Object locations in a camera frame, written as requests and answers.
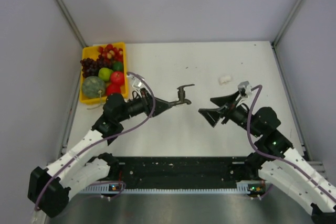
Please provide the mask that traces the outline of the dark bronze water faucet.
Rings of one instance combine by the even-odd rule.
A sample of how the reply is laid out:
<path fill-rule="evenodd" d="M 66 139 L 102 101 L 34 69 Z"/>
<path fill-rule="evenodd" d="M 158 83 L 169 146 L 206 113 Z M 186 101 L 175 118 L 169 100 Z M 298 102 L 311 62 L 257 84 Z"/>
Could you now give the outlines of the dark bronze water faucet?
<path fill-rule="evenodd" d="M 192 87 L 192 86 L 195 86 L 195 84 L 186 84 L 186 85 L 179 86 L 177 88 L 178 100 L 173 101 L 173 102 L 169 102 L 169 106 L 174 107 L 174 106 L 178 106 L 178 105 L 182 105 L 182 104 L 187 104 L 187 105 L 192 104 L 192 102 L 189 99 L 186 98 L 186 92 L 184 90 L 185 88 Z"/>

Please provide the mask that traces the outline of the far white pipe elbow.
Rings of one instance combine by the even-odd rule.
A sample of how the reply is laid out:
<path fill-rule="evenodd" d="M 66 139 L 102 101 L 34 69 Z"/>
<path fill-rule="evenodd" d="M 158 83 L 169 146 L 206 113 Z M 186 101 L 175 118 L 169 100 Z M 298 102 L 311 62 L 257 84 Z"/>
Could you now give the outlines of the far white pipe elbow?
<path fill-rule="evenodd" d="M 232 81 L 233 77 L 229 74 L 221 76 L 218 78 L 218 83 L 220 86 L 223 86 L 225 84 L 228 84 Z"/>

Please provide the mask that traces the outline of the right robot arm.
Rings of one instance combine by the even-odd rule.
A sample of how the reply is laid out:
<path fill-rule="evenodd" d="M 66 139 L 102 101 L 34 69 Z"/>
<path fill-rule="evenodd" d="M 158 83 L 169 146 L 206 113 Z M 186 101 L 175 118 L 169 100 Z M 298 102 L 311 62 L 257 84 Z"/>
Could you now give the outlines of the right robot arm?
<path fill-rule="evenodd" d="M 216 109 L 199 109 L 211 126 L 232 121 L 246 130 L 254 150 L 245 160 L 245 174 L 271 183 L 298 203 L 313 223 L 335 223 L 335 186 L 313 168 L 293 144 L 278 131 L 281 124 L 271 107 L 253 113 L 258 97 L 251 106 L 241 104 L 243 96 L 211 98 Z"/>

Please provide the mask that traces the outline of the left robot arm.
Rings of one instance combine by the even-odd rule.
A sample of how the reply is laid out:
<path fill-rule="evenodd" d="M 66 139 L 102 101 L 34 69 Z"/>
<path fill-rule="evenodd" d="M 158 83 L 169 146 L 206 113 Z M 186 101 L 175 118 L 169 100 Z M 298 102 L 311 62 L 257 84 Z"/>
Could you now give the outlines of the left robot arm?
<path fill-rule="evenodd" d="M 99 152 L 126 132 L 123 121 L 141 113 L 151 118 L 177 104 L 156 98 L 144 88 L 128 101 L 119 93 L 108 96 L 102 116 L 77 145 L 46 168 L 31 172 L 28 199 L 48 217 L 58 216 L 75 194 L 94 181 L 117 178 L 119 168 L 112 155 Z"/>

